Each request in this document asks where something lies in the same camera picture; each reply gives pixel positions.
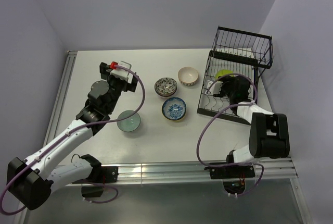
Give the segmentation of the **green square bowl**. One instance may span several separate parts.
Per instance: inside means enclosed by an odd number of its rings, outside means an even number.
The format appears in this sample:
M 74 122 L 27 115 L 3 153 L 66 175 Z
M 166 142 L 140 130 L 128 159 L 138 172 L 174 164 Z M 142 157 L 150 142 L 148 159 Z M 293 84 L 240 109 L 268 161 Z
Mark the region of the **green square bowl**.
M 227 74 L 231 74 L 233 71 L 228 70 L 228 69 L 221 69 L 215 74 L 215 80 L 217 80 L 219 77 L 222 77 Z

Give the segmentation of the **celadon green bowl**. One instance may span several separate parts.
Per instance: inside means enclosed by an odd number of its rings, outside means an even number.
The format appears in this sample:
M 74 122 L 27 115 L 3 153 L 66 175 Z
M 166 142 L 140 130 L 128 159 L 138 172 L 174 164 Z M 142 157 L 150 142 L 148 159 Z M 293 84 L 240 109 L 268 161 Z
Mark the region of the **celadon green bowl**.
M 123 111 L 118 115 L 117 126 L 123 132 L 133 132 L 141 124 L 141 117 L 138 113 L 132 115 L 133 110 Z

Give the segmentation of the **white bowl pink interior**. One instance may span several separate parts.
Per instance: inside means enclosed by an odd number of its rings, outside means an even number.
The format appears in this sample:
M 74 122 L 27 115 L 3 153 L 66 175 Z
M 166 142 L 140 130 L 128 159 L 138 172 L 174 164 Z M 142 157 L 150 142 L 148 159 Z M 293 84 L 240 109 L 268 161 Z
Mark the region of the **white bowl pink interior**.
M 183 67 L 178 71 L 178 80 L 184 86 L 193 86 L 199 78 L 198 71 L 193 67 Z

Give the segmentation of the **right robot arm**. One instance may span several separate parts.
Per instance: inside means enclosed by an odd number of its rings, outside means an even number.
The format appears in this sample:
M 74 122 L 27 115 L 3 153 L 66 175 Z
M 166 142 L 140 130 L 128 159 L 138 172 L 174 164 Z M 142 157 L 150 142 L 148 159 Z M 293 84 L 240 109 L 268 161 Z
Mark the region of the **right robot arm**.
M 290 143 L 287 116 L 259 107 L 249 97 L 252 82 L 239 74 L 226 74 L 216 80 L 215 97 L 227 97 L 230 109 L 250 125 L 249 142 L 246 146 L 230 152 L 232 160 L 225 164 L 231 177 L 243 171 L 242 163 L 264 158 L 279 159 L 289 156 Z

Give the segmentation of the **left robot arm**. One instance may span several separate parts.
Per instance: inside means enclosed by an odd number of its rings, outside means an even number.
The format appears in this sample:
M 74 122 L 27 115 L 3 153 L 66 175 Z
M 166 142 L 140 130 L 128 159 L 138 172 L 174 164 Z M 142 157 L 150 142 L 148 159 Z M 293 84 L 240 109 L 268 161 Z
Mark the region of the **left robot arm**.
M 101 177 L 101 162 L 82 155 L 77 162 L 59 163 L 107 123 L 122 92 L 135 92 L 142 81 L 131 64 L 120 61 L 99 65 L 101 80 L 91 86 L 85 106 L 70 125 L 42 149 L 24 160 L 14 158 L 7 168 L 5 192 L 10 192 L 29 210 L 39 208 L 52 193 L 72 182 L 94 183 Z

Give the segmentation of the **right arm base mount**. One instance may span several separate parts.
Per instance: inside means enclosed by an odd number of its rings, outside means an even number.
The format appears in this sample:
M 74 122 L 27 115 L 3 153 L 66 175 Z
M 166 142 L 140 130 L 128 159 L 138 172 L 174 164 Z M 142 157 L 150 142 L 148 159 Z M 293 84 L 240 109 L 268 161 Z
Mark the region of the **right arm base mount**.
M 228 195 L 238 196 L 246 189 L 245 180 L 254 178 L 253 166 L 227 166 L 227 167 L 205 167 L 208 170 L 210 179 L 222 180 L 223 188 Z

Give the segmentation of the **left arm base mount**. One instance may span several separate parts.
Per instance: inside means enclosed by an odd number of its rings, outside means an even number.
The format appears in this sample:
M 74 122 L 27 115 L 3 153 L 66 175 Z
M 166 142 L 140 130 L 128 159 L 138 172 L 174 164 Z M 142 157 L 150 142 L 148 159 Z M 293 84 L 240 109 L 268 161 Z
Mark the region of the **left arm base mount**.
M 81 186 L 81 195 L 85 200 L 96 202 L 93 198 L 99 198 L 107 191 L 114 191 L 115 195 L 110 199 L 113 201 L 117 198 L 119 191 L 114 186 L 106 186 L 108 183 L 116 183 L 118 179 L 118 167 L 101 167 L 96 177 L 89 176 L 80 181 L 81 184 L 89 184 L 89 186 Z

